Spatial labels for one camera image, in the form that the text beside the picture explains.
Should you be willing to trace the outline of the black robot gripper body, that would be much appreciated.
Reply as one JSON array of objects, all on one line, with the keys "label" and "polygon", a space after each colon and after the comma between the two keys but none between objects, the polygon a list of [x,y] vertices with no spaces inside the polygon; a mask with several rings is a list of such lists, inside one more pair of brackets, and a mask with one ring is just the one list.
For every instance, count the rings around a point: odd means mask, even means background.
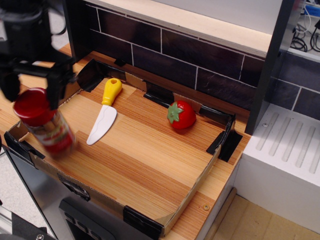
[{"label": "black robot gripper body", "polygon": [[0,40],[0,75],[27,74],[46,78],[62,76],[74,82],[74,60],[52,45],[49,10],[51,0],[2,0],[0,22],[5,38]]}]

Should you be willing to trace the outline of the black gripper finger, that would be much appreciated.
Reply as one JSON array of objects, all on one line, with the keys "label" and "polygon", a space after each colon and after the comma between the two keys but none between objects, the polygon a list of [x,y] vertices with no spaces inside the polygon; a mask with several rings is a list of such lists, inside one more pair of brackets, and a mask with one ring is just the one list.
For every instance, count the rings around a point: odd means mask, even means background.
[{"label": "black gripper finger", "polygon": [[56,110],[59,101],[65,97],[68,82],[61,75],[48,75],[47,77],[47,100],[51,110]]},{"label": "black gripper finger", "polygon": [[0,75],[0,89],[7,100],[15,102],[20,94],[20,80],[16,73]]}]

